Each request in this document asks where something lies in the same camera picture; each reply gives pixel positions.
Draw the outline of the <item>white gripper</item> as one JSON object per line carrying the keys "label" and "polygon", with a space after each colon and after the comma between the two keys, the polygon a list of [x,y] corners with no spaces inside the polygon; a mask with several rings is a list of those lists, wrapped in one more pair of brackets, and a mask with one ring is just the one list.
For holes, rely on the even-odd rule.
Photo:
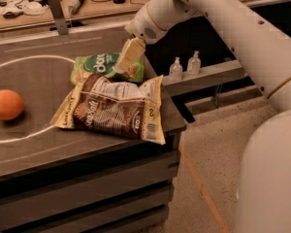
{"label": "white gripper", "polygon": [[134,37],[125,42],[113,69],[123,74],[146,51],[146,44],[160,41],[168,31],[180,22],[187,21],[199,14],[180,0],[150,0],[135,14],[125,26],[125,30]]}

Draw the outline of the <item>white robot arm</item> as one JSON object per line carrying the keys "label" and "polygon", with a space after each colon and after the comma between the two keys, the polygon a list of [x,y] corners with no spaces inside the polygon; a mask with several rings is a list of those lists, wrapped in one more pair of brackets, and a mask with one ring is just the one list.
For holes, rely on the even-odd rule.
{"label": "white robot arm", "polygon": [[291,38],[239,0],[150,0],[126,29],[154,44],[195,13],[278,111],[243,152],[235,233],[291,233]]}

